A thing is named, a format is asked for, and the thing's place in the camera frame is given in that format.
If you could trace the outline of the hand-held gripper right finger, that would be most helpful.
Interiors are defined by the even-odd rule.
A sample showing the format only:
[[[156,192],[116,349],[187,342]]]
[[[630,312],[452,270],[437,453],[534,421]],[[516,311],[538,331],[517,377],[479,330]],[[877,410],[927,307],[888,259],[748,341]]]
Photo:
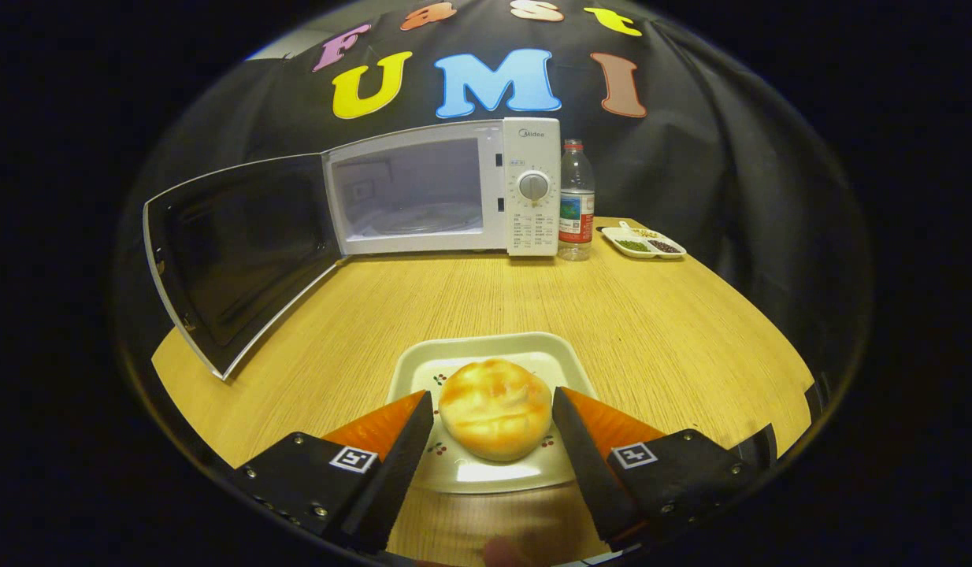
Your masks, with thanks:
[[[728,449],[694,428],[663,433],[568,387],[555,388],[552,420],[613,551],[663,543],[716,517],[774,466],[771,424]]]

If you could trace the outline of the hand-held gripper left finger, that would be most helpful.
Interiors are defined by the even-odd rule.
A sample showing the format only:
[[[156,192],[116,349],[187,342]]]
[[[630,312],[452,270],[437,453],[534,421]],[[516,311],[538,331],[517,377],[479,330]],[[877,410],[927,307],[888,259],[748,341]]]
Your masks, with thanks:
[[[321,437],[285,435],[228,480],[292,527],[375,554],[388,546],[432,427],[431,391],[415,391]]]

